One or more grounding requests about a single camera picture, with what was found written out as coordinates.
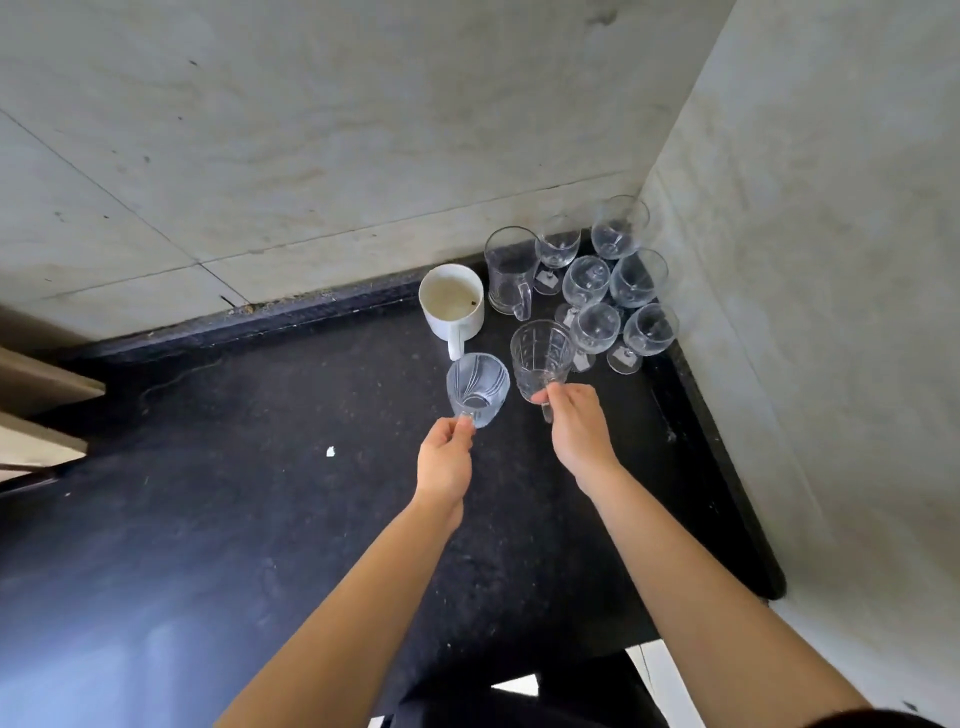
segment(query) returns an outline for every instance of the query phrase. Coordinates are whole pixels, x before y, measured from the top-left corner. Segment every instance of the concrete wall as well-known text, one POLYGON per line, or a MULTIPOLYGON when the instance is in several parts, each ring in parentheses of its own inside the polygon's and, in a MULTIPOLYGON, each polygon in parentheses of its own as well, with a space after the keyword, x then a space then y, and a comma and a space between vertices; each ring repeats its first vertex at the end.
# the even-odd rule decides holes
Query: concrete wall
POLYGON ((644 195, 787 576, 878 704, 960 725, 960 6, 738 0, 644 195))
POLYGON ((0 306, 104 338, 639 188, 732 0, 8 0, 0 306))

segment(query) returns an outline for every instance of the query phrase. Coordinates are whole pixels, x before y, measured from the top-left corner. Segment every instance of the stemmed glass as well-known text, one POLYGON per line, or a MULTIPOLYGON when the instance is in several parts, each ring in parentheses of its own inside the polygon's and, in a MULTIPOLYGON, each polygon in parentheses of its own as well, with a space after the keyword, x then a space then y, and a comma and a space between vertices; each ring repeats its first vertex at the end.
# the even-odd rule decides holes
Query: stemmed glass
POLYGON ((585 372, 593 366, 596 354, 605 352, 620 333, 620 312, 609 303, 593 303, 581 308, 570 325, 570 339, 577 347, 573 368, 585 372))
POLYGON ((560 293, 560 278, 555 270, 565 268, 580 250, 580 228, 566 215, 554 215, 540 229, 537 258, 540 269, 534 276, 534 290, 544 296, 560 293))
POLYGON ((623 342, 607 352, 607 363, 618 374, 631 375, 640 368, 644 356, 666 351, 679 330, 680 321, 670 306, 648 303, 627 319, 623 342))
POLYGON ((606 260, 618 260, 640 247, 640 236, 650 224, 650 209, 632 195, 617 195, 597 208, 590 239, 593 250, 606 260))
POLYGON ((566 303, 557 307, 554 320, 569 327, 581 308, 598 303, 610 288, 610 268, 596 255, 584 255, 574 260, 564 276, 566 303))
POLYGON ((666 260, 651 248, 640 248, 616 261, 610 274, 610 295, 623 318, 632 308, 651 302, 666 283, 666 260))
MULTIPOLYGON (((510 355, 516 388, 527 401, 551 381, 564 383, 576 348, 566 327, 554 321, 529 321, 514 332, 510 355)), ((553 410, 543 404, 543 418, 553 422, 553 410)))

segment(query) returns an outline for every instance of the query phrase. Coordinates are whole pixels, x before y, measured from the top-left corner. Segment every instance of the clear glass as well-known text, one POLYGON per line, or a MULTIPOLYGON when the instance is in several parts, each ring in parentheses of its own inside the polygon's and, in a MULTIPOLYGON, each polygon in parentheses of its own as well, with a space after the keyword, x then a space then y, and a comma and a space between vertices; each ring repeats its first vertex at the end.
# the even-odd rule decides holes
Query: clear glass
POLYGON ((623 327, 623 341, 607 354, 607 363, 618 374, 631 375, 644 356, 666 351, 680 330, 680 320, 663 303, 648 303, 634 312, 623 327))
POLYGON ((596 355, 603 353, 620 333, 620 312, 609 303, 594 303, 582 308, 570 326, 570 339, 577 351, 573 368, 585 372, 593 366, 596 355))
POLYGON ((657 290, 666 283, 668 275, 662 255, 651 248, 640 248, 613 266, 610 295, 617 305, 640 308, 657 297, 657 290))
POLYGON ((540 269, 534 277, 534 290, 544 296, 560 293, 560 277, 553 271, 569 265, 580 250, 580 227, 566 215, 554 215, 540 229, 537 257, 540 269))
POLYGON ((650 225, 650 209, 632 195, 617 195, 597 208, 590 239, 593 250, 606 260, 619 260, 641 245, 643 232, 650 225))
POLYGON ((490 305, 519 321, 529 319, 538 263, 537 235, 518 226, 500 228, 487 238, 483 255, 490 273, 490 305))
MULTIPOLYGON (((516 388, 523 398, 530 401, 551 381, 565 382, 575 351, 569 331, 555 321, 540 319, 518 328, 510 340, 510 356, 516 388)), ((550 405, 542 407, 543 418, 552 423, 550 405)))
POLYGON ((566 327, 573 323, 573 318, 584 306, 598 303, 607 295, 610 288, 610 268, 596 255, 578 257, 566 269, 564 276, 564 298, 554 315, 566 327))
POLYGON ((470 415, 478 428, 496 417, 509 390, 507 367, 492 354, 464 354, 446 372, 446 395, 453 416, 470 415))

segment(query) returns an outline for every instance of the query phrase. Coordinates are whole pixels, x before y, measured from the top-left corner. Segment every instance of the white mug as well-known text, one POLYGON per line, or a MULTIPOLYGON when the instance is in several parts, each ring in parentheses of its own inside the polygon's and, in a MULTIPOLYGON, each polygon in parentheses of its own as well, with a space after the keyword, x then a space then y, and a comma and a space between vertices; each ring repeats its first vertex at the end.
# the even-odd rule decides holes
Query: white mug
POLYGON ((483 326, 483 281, 466 265, 438 265, 423 277, 418 298, 427 324, 456 361, 483 326))

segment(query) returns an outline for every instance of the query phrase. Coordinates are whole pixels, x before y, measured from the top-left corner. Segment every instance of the black pants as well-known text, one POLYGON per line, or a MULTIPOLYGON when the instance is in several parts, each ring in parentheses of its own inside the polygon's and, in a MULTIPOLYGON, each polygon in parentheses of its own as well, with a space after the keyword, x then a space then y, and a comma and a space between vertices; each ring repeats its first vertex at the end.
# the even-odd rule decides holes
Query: black pants
POLYGON ((545 670, 537 678, 540 695, 536 698, 479 689, 404 701, 391 728, 667 728, 624 651, 545 670))

